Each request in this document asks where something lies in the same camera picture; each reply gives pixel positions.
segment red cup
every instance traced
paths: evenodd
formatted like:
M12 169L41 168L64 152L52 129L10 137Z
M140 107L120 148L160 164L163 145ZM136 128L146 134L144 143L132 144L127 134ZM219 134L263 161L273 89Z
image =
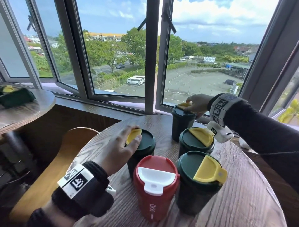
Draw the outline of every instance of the red cup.
M156 222L167 216L179 179L176 166L168 158L149 155L137 164L133 181L139 208L147 220Z

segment sky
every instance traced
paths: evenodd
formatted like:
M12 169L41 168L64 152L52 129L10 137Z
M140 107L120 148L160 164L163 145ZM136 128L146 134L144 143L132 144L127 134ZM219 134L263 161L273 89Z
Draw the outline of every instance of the sky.
M9 0L24 34L29 10L25 0ZM175 35L190 42L259 44L271 20L278 0L174 0L172 22ZM47 35L61 31L53 0L36 0ZM77 0L82 29L96 33L125 34L138 27L146 17L146 0ZM163 1L160 0L159 15Z

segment dark green lid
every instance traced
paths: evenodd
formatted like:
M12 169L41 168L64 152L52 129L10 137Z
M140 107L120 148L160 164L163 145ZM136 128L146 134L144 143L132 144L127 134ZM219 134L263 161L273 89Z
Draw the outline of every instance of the dark green lid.
M172 114L174 114L178 117L187 117L187 118L195 118L195 116L196 116L196 113L184 111L181 108L179 108L177 105L173 108Z
M189 131L189 128L185 129L181 134L179 141L186 147L188 150L192 151L203 151L208 152L211 149L214 149L215 143L214 139L210 146L206 147L200 140L198 140L192 133Z
M181 178L188 182L193 189L204 192L214 192L221 188L218 181L204 183L193 179L200 164L202 163L202 160L206 155L208 154L200 151L189 151L183 154L178 160L178 171Z
M134 153L135 155L150 155L156 147L156 139L155 137L147 130L142 130L142 139L141 142Z

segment white lid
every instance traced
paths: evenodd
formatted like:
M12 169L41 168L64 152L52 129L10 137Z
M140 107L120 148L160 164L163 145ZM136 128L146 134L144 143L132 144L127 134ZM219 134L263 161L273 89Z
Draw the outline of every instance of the white lid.
M144 182L144 191L153 196L161 196L163 188L172 184L176 174L161 170L138 167L139 178Z

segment white van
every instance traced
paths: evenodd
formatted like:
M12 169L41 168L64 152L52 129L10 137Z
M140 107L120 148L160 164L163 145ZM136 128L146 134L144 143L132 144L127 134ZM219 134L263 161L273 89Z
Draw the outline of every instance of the white van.
M135 84L139 86L140 84L143 84L143 78L130 77L127 79L127 84Z
M145 84L145 76L133 76L133 77L142 78L143 79L143 83Z

